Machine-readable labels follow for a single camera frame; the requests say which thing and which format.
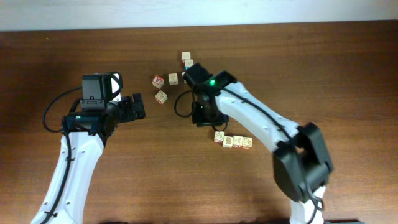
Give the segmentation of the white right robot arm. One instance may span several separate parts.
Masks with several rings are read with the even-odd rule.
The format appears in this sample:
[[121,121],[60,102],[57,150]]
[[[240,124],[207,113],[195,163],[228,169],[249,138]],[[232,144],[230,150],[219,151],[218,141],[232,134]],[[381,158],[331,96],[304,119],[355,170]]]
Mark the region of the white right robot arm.
[[213,123],[221,115],[244,126],[272,154],[274,179],[289,198],[290,223],[324,223],[323,194],[333,163],[322,132],[313,123],[301,126],[256,99],[226,71],[186,72],[201,120]]

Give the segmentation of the red edged block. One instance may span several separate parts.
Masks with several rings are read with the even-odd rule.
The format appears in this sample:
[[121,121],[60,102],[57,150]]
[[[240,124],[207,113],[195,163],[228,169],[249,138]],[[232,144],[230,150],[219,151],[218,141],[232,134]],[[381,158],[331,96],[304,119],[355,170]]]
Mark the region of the red edged block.
[[252,138],[243,137],[242,148],[243,148],[243,149],[250,149],[250,148],[252,148]]

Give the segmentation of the pineapple 2 block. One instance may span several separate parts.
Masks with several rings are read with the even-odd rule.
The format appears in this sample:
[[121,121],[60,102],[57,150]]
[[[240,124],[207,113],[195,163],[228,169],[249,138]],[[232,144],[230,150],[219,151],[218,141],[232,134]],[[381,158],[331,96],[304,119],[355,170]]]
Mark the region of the pineapple 2 block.
[[223,138],[223,147],[232,148],[233,147],[233,137],[224,136],[224,138]]

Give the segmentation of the bird red I block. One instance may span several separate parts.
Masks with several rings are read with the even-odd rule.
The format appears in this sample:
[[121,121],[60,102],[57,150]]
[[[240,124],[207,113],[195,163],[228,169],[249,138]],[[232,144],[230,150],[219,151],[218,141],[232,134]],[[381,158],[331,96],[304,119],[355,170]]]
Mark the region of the bird red I block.
[[214,142],[222,143],[224,140],[224,131],[215,131]]

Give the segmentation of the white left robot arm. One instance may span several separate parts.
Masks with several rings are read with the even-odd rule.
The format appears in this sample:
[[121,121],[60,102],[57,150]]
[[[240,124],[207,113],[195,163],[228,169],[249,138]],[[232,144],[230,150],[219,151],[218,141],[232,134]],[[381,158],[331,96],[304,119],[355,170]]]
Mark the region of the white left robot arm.
[[62,118],[60,155],[49,189],[32,223],[82,223],[90,181],[106,141],[119,123],[145,118],[142,96],[110,101],[105,111],[77,112],[78,98]]

